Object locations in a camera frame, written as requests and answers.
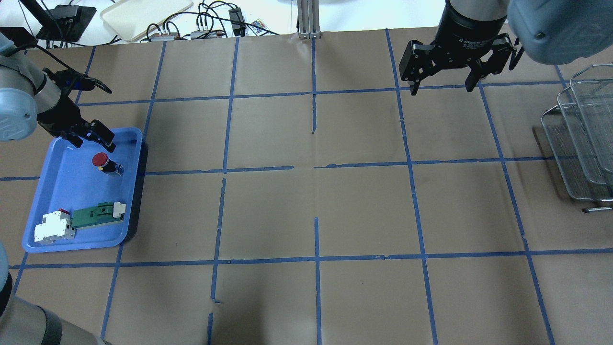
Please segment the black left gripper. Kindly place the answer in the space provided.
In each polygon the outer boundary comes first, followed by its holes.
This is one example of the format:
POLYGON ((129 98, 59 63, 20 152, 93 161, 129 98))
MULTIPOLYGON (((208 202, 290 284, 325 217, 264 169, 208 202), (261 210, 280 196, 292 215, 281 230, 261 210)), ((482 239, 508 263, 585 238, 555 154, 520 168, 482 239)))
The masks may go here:
POLYGON ((67 140, 75 148, 81 148, 83 139, 96 142, 107 152, 113 153, 115 134, 99 120, 87 122, 79 107, 70 97, 61 95, 58 103, 37 116, 38 124, 50 135, 67 140))

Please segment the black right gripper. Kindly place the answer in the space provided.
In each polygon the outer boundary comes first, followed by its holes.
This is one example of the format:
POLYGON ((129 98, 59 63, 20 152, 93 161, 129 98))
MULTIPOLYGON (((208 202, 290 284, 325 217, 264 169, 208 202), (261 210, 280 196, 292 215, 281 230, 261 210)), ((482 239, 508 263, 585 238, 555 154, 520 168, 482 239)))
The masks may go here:
POLYGON ((523 55, 519 39, 501 33, 508 2, 447 2, 429 44, 411 40, 399 63, 400 79, 416 96, 420 83, 442 70, 469 68, 465 89, 472 92, 488 75, 515 68, 523 55))

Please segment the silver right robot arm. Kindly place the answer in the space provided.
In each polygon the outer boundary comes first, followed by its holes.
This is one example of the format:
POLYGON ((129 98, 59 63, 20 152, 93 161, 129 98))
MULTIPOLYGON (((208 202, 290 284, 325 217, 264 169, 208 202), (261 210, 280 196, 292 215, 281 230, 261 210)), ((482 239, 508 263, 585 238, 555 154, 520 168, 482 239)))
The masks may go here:
POLYGON ((467 92, 523 55, 566 65, 612 45, 610 0, 447 0, 433 41, 408 42, 398 64, 412 95, 442 70, 469 68, 467 92))

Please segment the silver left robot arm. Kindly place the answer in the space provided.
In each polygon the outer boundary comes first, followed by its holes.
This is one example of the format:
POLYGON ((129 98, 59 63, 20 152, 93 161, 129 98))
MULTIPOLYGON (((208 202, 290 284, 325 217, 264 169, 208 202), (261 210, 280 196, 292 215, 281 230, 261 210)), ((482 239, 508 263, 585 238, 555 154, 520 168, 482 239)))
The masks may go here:
POLYGON ((39 48, 38 41, 22 27, 2 27, 0 34, 0 139, 22 140, 37 126, 56 138, 81 147, 84 140, 100 144, 106 151, 115 149, 114 133, 99 120, 82 118, 70 92, 107 85, 68 65, 51 72, 38 67, 28 55, 29 48, 39 48))

